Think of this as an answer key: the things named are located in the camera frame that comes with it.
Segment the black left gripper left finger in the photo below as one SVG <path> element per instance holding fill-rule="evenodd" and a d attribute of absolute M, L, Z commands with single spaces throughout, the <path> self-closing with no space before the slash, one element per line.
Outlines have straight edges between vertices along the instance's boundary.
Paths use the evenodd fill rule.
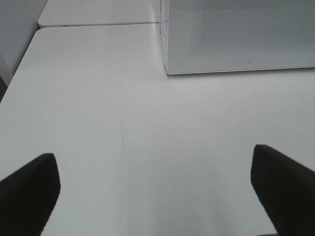
<path fill-rule="evenodd" d="M 0 234 L 39 236 L 61 191 L 54 154 L 45 153 L 0 182 Z"/>

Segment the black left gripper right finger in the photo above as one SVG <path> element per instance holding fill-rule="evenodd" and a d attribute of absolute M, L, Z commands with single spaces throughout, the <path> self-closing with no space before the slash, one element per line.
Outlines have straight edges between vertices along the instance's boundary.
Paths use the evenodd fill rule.
<path fill-rule="evenodd" d="M 251 184 L 278 235 L 315 234 L 313 170 L 268 145 L 256 145 Z"/>

